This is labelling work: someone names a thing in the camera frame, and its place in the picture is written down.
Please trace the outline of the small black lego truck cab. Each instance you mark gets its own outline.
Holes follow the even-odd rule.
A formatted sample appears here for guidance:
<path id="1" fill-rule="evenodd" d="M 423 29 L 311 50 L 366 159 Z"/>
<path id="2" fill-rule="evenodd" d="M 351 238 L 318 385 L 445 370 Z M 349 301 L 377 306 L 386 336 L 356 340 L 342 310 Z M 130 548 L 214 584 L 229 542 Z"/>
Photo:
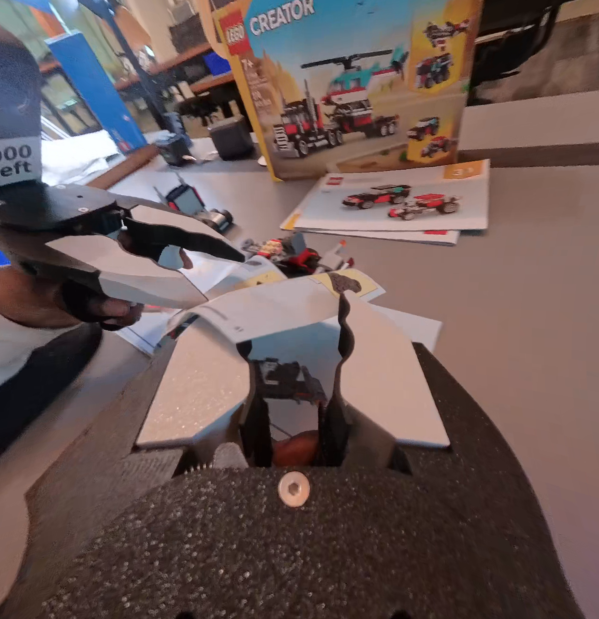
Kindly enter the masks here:
<path id="1" fill-rule="evenodd" d="M 208 209 L 195 187 L 188 184 L 178 173 L 175 173 L 178 184 L 166 194 L 156 186 L 153 187 L 157 196 L 172 210 L 188 215 L 197 221 L 213 228 L 220 234 L 233 226 L 234 219 L 229 211 Z"/>

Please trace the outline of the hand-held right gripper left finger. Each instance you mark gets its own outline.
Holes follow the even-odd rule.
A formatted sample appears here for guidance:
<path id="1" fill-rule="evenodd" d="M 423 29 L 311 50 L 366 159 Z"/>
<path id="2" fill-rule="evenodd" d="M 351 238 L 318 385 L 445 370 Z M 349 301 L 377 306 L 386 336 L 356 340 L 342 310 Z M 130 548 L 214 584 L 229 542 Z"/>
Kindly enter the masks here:
<path id="1" fill-rule="evenodd" d="M 235 344 L 208 322 L 194 321 L 162 343 L 169 361 L 135 448 L 181 449 L 195 468 L 206 468 L 230 444 L 248 465 L 272 466 L 270 415 L 249 360 L 252 341 Z"/>

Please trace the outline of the white plastic bag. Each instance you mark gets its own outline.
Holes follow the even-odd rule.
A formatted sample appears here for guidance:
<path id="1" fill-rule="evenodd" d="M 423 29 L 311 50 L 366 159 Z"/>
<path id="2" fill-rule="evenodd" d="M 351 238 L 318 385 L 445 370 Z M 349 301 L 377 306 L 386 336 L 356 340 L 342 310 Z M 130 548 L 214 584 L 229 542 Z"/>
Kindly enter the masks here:
<path id="1" fill-rule="evenodd" d="M 123 154 L 107 131 L 41 141 L 42 182 L 79 183 L 93 174 L 110 169 L 110 163 Z"/>

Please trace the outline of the instruction booklet with car cover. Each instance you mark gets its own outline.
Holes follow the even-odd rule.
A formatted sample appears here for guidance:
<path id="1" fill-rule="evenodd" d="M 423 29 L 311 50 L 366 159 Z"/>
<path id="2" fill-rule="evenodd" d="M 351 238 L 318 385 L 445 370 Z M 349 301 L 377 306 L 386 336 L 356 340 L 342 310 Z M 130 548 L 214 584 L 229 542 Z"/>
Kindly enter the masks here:
<path id="1" fill-rule="evenodd" d="M 486 230 L 489 178 L 489 159 L 330 173 L 303 198 L 286 228 L 322 233 Z"/>

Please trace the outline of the black chair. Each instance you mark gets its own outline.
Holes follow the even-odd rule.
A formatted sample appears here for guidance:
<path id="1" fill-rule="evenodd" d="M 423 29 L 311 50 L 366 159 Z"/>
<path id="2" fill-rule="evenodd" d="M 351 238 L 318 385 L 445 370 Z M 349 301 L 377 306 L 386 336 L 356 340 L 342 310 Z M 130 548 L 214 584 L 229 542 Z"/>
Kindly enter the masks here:
<path id="1" fill-rule="evenodd" d="M 566 1 L 483 2 L 467 106 L 489 104 L 478 95 L 478 87 L 518 74 L 546 46 L 563 4 Z"/>

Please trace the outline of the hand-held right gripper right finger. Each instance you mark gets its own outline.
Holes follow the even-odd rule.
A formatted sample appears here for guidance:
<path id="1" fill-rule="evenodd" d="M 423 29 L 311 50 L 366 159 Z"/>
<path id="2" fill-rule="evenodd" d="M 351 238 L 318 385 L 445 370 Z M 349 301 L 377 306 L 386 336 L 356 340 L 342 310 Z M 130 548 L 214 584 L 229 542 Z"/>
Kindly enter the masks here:
<path id="1" fill-rule="evenodd" d="M 450 438 L 411 339 L 373 305 L 339 297 L 341 356 L 320 407 L 326 467 L 407 467 L 405 447 L 447 450 Z"/>

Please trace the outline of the black cube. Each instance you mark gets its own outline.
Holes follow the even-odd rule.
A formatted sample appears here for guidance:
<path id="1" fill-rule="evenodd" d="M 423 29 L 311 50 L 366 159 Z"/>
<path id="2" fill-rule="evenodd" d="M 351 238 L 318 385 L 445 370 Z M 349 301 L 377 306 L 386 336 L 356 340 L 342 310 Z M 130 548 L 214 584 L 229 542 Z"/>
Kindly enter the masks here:
<path id="1" fill-rule="evenodd" d="M 224 161 L 250 158 L 255 152 L 249 126 L 242 115 L 214 122 L 208 127 L 208 133 Z"/>

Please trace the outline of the wooden shelf rack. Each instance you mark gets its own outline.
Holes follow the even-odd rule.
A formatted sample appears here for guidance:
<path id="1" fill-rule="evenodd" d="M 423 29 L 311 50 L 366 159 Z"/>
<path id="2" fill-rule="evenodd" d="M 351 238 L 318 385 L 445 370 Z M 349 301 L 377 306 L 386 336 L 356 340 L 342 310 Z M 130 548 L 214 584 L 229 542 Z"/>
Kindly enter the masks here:
<path id="1" fill-rule="evenodd" d="M 238 101 L 239 92 L 226 60 L 208 44 L 189 48 L 165 63 L 156 63 L 149 51 L 145 47 L 137 59 L 161 95 L 165 112 L 178 111 L 191 118 L 201 118 L 203 125 L 218 109 L 224 118 L 232 116 L 229 102 Z M 119 60 L 123 71 L 118 77 L 110 76 L 111 85 L 134 120 L 147 120 L 149 130 L 157 129 L 158 125 L 145 102 L 145 91 L 139 76 L 130 69 L 124 54 L 119 55 Z M 44 62 L 38 65 L 43 77 L 41 114 L 44 131 L 49 132 L 50 123 L 57 127 L 56 132 L 64 132 L 68 136 L 102 130 L 94 112 L 54 56 L 48 53 Z"/>

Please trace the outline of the person's left hand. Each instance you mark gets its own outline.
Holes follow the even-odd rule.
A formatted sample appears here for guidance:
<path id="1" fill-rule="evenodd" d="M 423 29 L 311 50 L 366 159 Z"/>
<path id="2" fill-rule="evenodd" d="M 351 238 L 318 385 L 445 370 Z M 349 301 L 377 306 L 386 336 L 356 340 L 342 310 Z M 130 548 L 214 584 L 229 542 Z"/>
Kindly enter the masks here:
<path id="1" fill-rule="evenodd" d="M 88 312 L 96 322 L 124 328 L 141 319 L 143 308 L 142 304 L 102 296 L 90 300 Z M 82 323 L 67 311 L 61 283 L 15 266 L 0 267 L 0 314 L 35 329 L 71 328 Z"/>

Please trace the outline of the lego instruction booklet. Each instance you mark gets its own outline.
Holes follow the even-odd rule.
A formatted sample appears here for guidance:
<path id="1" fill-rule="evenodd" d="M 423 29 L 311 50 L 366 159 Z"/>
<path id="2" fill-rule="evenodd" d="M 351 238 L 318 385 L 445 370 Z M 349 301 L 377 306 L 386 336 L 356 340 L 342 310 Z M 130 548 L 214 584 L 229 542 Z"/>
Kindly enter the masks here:
<path id="1" fill-rule="evenodd" d="M 317 378 L 332 395 L 338 353 L 340 325 L 339 297 L 346 290 L 373 305 L 382 289 L 357 269 L 301 277 L 293 280 L 259 283 L 214 298 L 192 311 L 148 313 L 149 327 L 143 340 L 147 352 L 162 345 L 173 328 L 194 321 L 206 321 L 235 344 L 252 341 L 250 356 L 256 360 L 298 362 Z M 373 305 L 402 329 L 412 342 L 428 344 L 429 350 L 439 335 L 440 323 L 431 319 Z"/>

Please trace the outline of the instruction booklet with red label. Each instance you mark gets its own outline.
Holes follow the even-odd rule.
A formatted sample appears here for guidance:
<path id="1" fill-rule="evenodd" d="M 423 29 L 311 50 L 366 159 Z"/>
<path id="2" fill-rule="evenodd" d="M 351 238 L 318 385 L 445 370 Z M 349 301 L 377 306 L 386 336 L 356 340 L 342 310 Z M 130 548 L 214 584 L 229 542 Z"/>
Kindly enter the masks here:
<path id="1" fill-rule="evenodd" d="M 303 229 L 296 226 L 301 213 L 293 212 L 280 224 L 282 231 L 300 231 L 329 236 L 344 236 L 350 238 L 368 238 L 375 240 L 405 241 L 412 243 L 439 244 L 444 246 L 456 246 L 460 232 L 457 230 L 428 230 L 428 231 L 346 231 L 346 230 L 317 230 Z"/>

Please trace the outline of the blue box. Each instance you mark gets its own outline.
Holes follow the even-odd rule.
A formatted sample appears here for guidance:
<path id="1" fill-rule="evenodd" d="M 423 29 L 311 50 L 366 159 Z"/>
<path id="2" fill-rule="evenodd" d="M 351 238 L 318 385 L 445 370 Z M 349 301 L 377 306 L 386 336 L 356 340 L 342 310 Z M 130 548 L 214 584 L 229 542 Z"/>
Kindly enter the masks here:
<path id="1" fill-rule="evenodd" d="M 79 31 L 47 38 L 50 52 L 121 153 L 148 145 L 84 35 Z"/>

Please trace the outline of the lego set box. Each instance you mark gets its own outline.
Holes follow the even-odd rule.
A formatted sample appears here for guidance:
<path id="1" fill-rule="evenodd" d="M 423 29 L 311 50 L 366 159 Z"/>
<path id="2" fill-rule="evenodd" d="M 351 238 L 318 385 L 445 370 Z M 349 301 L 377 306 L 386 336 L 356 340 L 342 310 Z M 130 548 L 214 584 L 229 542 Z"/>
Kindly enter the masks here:
<path id="1" fill-rule="evenodd" d="M 209 1 L 272 176 L 455 163 L 483 1 Z"/>

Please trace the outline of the partly built lego model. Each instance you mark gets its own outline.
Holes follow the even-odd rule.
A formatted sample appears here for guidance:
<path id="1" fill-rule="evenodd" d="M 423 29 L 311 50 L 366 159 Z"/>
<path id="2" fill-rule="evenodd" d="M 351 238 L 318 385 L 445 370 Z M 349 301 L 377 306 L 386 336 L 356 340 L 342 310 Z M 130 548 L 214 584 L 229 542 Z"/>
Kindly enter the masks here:
<path id="1" fill-rule="evenodd" d="M 337 272 L 355 265 L 354 259 L 345 254 L 345 241 L 340 241 L 332 250 L 320 254 L 309 248 L 303 234 L 297 232 L 266 241 L 246 239 L 241 244 L 241 251 L 248 256 L 269 260 L 289 278 Z"/>

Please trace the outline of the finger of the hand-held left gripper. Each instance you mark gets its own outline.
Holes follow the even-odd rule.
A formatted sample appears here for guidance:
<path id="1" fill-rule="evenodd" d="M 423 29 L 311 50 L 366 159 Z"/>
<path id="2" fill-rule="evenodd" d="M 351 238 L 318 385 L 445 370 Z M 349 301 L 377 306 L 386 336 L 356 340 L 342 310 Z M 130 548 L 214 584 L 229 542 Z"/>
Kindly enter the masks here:
<path id="1" fill-rule="evenodd" d="M 208 301 L 179 270 L 125 251 L 106 236 L 64 236 L 46 246 L 91 267 L 103 293 L 134 303 L 190 309 Z"/>
<path id="2" fill-rule="evenodd" d="M 182 266 L 181 251 L 244 263 L 245 254 L 201 221 L 164 207 L 138 204 L 125 212 L 121 248 L 160 266 Z"/>

